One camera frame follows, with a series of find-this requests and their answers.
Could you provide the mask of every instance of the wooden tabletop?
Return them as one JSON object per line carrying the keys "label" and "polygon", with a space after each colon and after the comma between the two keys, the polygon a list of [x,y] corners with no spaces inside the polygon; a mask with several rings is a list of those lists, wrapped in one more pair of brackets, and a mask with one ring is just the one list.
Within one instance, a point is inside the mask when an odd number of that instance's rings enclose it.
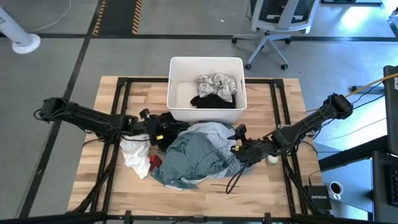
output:
{"label": "wooden tabletop", "polygon": [[[110,113],[118,77],[102,77],[99,85],[94,109]],[[299,80],[285,78],[285,93],[288,102],[290,119],[296,123],[306,116]],[[268,84],[246,84],[248,107],[234,124],[245,124],[250,138],[261,138],[275,129],[274,110],[271,92]],[[123,94],[119,99],[121,107]],[[151,113],[167,112],[167,83],[133,83],[129,95],[126,114],[139,116],[144,108]],[[280,117],[284,123],[282,103],[277,91]],[[88,134],[86,141],[96,136]],[[75,183],[68,210],[73,210],[87,196],[94,186],[100,163],[103,143],[87,144],[81,154]],[[157,147],[151,148],[155,153]],[[307,144],[301,144],[298,150],[298,161],[303,184],[308,184],[308,175],[319,170],[315,151]],[[166,216],[217,216],[217,217],[263,217],[264,213],[271,213],[272,217],[290,217],[287,206],[286,188],[282,163],[269,165],[261,161],[254,170],[243,175],[231,194],[225,194],[225,187],[230,177],[218,180],[206,179],[199,183],[198,190],[178,191],[164,187],[150,175],[141,180],[132,168],[124,166],[121,153],[113,181],[109,214],[124,215],[131,210],[134,215],[166,215]],[[320,173],[311,176],[313,184],[322,184]],[[296,211],[300,211],[297,189],[292,183]],[[101,210],[104,187],[99,195],[98,210]]]}

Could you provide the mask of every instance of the concrete floor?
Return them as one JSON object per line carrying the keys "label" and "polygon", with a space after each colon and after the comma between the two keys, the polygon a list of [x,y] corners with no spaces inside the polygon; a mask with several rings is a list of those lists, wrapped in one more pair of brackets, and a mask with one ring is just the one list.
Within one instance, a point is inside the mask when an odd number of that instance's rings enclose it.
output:
{"label": "concrete floor", "polygon": [[[41,32],[85,34],[96,0],[72,0],[72,3],[67,16]],[[244,16],[246,3],[242,0],[230,0],[228,3],[215,0],[202,1],[201,4],[194,0],[145,0],[139,33],[249,33],[249,22]],[[68,1],[0,0],[0,5],[4,5],[16,21],[29,31],[55,21],[67,9]],[[176,14],[179,15],[178,20],[174,17]],[[310,35],[393,37],[386,19],[386,10],[382,7],[320,4]],[[41,106],[43,99],[63,95],[82,42],[81,39],[42,39],[42,45],[36,52],[16,55],[11,50],[11,43],[5,38],[0,39],[0,75],[3,79],[0,83],[0,102],[7,108],[0,112],[0,140],[5,146],[0,154],[0,179],[5,180],[0,182],[0,219],[12,218],[19,213],[21,200],[50,129],[50,124],[36,121],[31,114]],[[288,70],[282,71],[276,54],[264,49],[245,76],[299,78],[308,109],[319,107],[332,92],[348,93],[352,85],[365,85],[380,78],[385,65],[398,65],[396,42],[297,41],[290,45],[277,42],[277,45],[289,61]],[[245,61],[254,48],[254,42],[241,40],[236,45],[231,45],[228,40],[91,40],[71,100],[92,107],[103,75],[162,76],[168,74],[172,57],[241,57]],[[361,102],[374,97],[364,97]],[[355,116],[341,124],[331,123],[317,141],[347,149],[383,134],[385,123],[377,123],[344,138],[329,139],[383,117],[385,110],[380,100],[355,111]],[[375,127],[377,133],[369,132]],[[62,124],[30,215],[65,212],[84,138],[85,134],[78,128]]]}

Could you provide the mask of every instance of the white plastic bin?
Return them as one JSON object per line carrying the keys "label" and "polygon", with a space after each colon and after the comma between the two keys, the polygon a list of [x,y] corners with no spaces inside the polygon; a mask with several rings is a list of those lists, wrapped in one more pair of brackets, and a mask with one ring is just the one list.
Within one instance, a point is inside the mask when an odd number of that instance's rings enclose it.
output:
{"label": "white plastic bin", "polygon": [[[236,109],[197,109],[190,104],[198,95],[195,79],[199,75],[221,72],[236,81]],[[221,121],[234,123],[247,107],[243,62],[235,57],[174,57],[170,61],[167,107],[176,120],[194,123]]]}

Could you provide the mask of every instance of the mug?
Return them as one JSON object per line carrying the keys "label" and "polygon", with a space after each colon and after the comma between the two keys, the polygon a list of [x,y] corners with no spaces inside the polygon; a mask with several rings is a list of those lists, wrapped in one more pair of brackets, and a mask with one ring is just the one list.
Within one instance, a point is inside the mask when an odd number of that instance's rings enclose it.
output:
{"label": "mug", "polygon": [[328,185],[329,196],[336,200],[341,199],[341,194],[343,193],[343,186],[337,182],[333,181]]}

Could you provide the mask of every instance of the office chair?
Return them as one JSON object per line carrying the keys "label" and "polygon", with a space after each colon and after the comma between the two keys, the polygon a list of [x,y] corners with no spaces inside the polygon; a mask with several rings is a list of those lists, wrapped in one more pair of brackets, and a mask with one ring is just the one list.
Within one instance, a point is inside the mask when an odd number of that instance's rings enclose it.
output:
{"label": "office chair", "polygon": [[238,39],[257,40],[261,39],[248,63],[244,66],[250,70],[254,57],[267,44],[276,51],[284,63],[280,66],[282,70],[287,69],[287,60],[277,48],[274,40],[285,39],[285,43],[291,43],[290,34],[270,34],[269,31],[292,32],[299,30],[304,34],[310,32],[315,9],[318,0],[249,0],[247,14],[251,15],[251,30],[263,30],[264,34],[235,34],[232,43],[236,44]]}

